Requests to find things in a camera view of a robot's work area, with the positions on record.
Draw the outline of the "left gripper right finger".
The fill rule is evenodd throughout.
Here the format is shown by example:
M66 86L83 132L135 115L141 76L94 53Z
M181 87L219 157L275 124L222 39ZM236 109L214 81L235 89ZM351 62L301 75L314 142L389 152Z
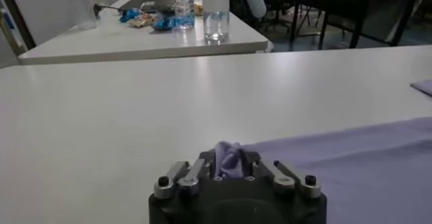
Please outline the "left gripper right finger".
M303 175L287 162L262 159L257 152L246 151L243 156L249 163L248 172L255 177L269 179L276 193L288 194L297 191L304 198L321 197L321 186L315 175Z

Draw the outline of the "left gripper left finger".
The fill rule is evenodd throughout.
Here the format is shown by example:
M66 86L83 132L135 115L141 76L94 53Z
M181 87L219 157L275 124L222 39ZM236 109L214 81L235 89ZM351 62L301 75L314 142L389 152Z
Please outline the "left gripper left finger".
M158 178L153 188L153 196L167 200L181 191L187 196L198 194L200 183L204 179L211 179L215 172L215 151L201 152L193 162L178 161L169 171Z

